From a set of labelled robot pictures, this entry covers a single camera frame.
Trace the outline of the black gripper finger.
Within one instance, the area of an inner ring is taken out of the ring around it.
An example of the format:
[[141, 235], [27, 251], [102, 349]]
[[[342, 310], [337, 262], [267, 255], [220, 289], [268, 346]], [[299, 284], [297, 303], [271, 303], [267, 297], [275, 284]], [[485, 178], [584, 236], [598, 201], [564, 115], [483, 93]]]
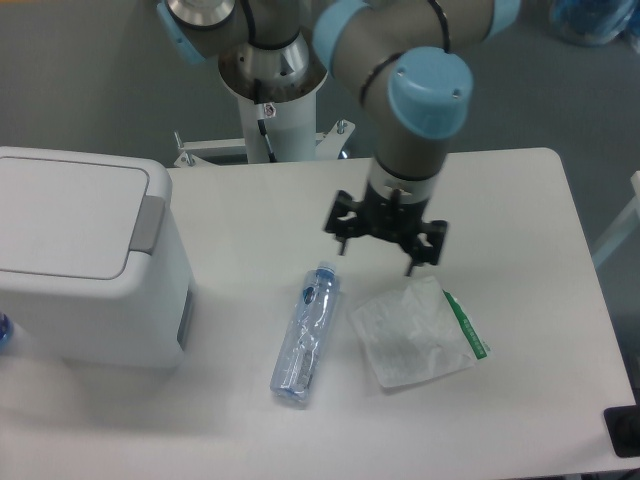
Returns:
[[368, 234], [368, 224], [361, 211], [362, 203], [349, 193], [338, 190], [327, 217], [324, 231], [340, 244], [338, 254], [344, 256], [347, 243], [352, 238]]
[[399, 245], [410, 257], [406, 277], [410, 277], [417, 267], [439, 264], [447, 230], [448, 222], [444, 220], [419, 221], [400, 235]]

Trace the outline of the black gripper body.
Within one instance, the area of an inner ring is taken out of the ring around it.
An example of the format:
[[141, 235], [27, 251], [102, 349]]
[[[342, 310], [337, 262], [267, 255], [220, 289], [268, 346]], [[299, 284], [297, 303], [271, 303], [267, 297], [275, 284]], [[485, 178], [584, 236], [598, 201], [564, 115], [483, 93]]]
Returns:
[[360, 205], [360, 233], [397, 244], [413, 243], [419, 235], [430, 241], [434, 227], [423, 220], [428, 202], [404, 203], [400, 192], [384, 196], [368, 182]]

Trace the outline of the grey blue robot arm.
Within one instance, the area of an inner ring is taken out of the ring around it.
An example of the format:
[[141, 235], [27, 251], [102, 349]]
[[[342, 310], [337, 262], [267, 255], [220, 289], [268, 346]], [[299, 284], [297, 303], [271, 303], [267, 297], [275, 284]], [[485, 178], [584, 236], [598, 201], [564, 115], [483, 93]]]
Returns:
[[516, 1], [161, 1], [165, 31], [190, 63], [215, 59], [236, 97], [252, 163], [312, 160], [316, 95], [334, 79], [379, 128], [364, 196], [339, 192], [325, 229], [372, 236], [412, 266], [438, 263], [447, 225], [425, 222], [473, 89], [457, 50], [517, 18]]

